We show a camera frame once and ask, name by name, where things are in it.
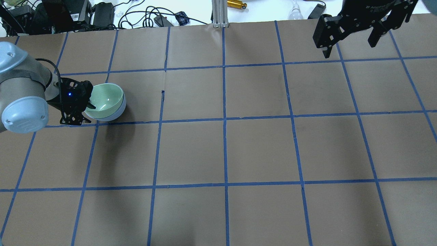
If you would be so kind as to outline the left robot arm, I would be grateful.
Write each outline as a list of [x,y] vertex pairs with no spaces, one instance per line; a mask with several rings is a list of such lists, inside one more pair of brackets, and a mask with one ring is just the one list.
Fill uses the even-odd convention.
[[61,76],[56,64],[34,58],[11,42],[0,44],[0,131],[27,134],[48,125],[49,107],[59,110],[61,125],[90,123],[86,109],[93,85]]

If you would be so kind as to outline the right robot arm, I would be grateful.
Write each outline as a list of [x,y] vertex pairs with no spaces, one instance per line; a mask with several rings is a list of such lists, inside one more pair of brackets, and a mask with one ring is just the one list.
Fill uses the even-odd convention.
[[350,34],[372,28],[367,39],[376,47],[382,36],[408,23],[418,0],[344,0],[337,16],[322,14],[312,36],[328,59],[332,48]]

